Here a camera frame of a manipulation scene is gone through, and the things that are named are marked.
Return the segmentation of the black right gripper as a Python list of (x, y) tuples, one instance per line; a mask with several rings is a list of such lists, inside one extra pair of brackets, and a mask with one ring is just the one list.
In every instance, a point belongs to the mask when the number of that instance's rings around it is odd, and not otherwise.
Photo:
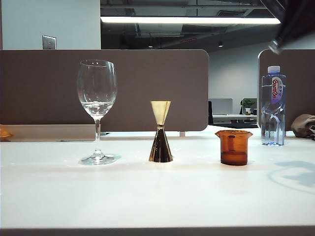
[(279, 44), (287, 44), (315, 31), (315, 1), (287, 0), (279, 30)]

